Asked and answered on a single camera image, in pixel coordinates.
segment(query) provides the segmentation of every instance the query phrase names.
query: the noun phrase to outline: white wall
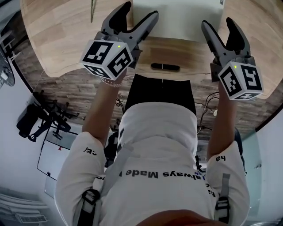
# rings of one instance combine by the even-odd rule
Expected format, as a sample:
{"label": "white wall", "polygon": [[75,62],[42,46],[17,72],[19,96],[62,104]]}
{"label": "white wall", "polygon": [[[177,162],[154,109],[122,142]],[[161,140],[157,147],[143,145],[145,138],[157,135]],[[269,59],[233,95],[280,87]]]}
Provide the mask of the white wall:
{"label": "white wall", "polygon": [[[41,146],[46,132],[37,141],[19,136],[16,124],[19,116],[33,102],[33,96],[13,68],[15,85],[0,89],[0,187],[36,194],[46,203],[50,225],[64,225],[56,210],[54,199],[44,193],[46,175],[37,170]],[[36,131],[40,121],[33,127]]]}
{"label": "white wall", "polygon": [[257,132],[262,159],[262,187],[258,217],[283,217],[283,111]]}

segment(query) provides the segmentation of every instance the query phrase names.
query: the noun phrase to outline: wooden table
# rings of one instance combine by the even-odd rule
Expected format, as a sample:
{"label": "wooden table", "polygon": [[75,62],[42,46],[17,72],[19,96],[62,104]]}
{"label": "wooden table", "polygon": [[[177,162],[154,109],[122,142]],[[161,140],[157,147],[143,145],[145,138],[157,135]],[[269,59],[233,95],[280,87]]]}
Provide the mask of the wooden table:
{"label": "wooden table", "polygon": [[[90,0],[21,0],[30,42],[47,75],[58,77],[82,68],[78,62],[87,41],[95,37],[105,17],[126,1],[97,0],[90,23]],[[283,78],[283,30],[252,1],[256,0],[226,0],[219,35],[223,40],[228,38],[227,16],[243,29],[262,70],[264,94],[260,98],[266,99]],[[131,15],[128,21],[132,26]],[[205,44],[148,37],[140,47],[143,53],[135,71],[129,70],[131,74],[171,80],[210,79],[210,62],[214,56]],[[152,63],[178,65],[181,69],[156,71],[151,69]]]}

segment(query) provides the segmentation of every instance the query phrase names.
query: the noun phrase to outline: wooden floor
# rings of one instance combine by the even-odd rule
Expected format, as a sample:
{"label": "wooden floor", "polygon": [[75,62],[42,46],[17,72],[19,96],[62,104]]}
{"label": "wooden floor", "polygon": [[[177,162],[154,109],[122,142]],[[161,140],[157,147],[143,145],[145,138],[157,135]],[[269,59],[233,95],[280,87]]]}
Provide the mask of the wooden floor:
{"label": "wooden floor", "polygon": [[[19,14],[9,26],[20,34],[24,30],[23,21]],[[77,119],[72,122],[82,124],[91,103],[96,94],[99,85],[99,78],[89,74],[85,69],[68,72],[59,78],[50,78],[43,71],[29,41],[21,44],[17,51],[21,54],[17,57],[16,62],[24,77],[35,91],[44,90],[44,95],[50,99],[57,99],[59,103],[69,102],[69,109],[73,112],[79,112]],[[119,94],[123,97],[125,105],[130,90],[132,77],[126,77]],[[209,80],[201,82],[192,82],[192,91],[195,97],[198,121],[202,115],[203,104],[208,95],[218,91],[217,84],[211,84]],[[274,93],[266,100],[254,99],[251,101],[240,102],[237,114],[237,128],[244,137],[265,121],[283,102],[283,81],[276,88]],[[212,100],[209,104],[212,110],[209,110],[203,118],[203,126],[212,128],[214,116],[213,110],[217,108],[217,99]],[[111,127],[117,129],[117,123],[121,120],[121,108],[115,107]],[[199,140],[208,140],[210,130],[203,130],[199,133]]]}

